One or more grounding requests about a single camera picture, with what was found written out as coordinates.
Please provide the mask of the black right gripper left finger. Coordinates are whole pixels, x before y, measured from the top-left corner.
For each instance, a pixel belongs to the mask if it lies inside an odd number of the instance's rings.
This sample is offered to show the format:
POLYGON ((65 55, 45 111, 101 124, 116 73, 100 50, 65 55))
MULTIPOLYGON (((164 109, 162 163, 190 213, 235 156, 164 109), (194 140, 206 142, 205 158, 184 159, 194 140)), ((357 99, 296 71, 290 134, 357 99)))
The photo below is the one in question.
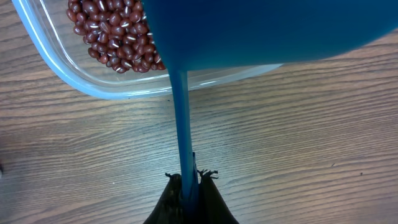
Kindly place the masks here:
POLYGON ((168 173, 165 173, 165 175, 169 178, 169 181, 144 224, 183 223, 183 210, 179 199, 182 185, 181 175, 168 173))

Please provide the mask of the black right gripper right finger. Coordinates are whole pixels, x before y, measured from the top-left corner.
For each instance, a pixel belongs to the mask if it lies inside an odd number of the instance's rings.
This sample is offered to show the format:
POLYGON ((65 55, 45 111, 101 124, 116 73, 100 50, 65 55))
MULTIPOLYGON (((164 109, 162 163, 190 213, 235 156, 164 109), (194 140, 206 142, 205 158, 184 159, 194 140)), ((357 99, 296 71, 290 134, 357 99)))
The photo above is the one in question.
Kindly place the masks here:
POLYGON ((217 170, 197 170, 200 176, 200 217, 205 224, 239 224, 217 189, 217 170))

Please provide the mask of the blue plastic measuring scoop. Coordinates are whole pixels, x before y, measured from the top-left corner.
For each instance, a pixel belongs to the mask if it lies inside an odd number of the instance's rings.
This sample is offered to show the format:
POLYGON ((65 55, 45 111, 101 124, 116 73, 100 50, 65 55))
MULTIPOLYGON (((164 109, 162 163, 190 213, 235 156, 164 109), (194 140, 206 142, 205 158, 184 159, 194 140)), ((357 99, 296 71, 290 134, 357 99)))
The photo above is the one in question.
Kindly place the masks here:
POLYGON ((397 0, 145 0, 174 97, 183 208, 197 206, 187 73, 320 60, 397 27, 397 0))

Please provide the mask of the red adzuki beans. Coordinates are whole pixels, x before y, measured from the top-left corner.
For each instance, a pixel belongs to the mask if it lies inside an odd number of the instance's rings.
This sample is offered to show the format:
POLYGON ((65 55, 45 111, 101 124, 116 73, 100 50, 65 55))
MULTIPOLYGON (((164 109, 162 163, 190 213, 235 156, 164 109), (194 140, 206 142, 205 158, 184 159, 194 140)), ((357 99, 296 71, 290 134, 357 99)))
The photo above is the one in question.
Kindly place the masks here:
POLYGON ((68 0, 66 15, 89 56, 115 72, 166 69, 141 0, 68 0))

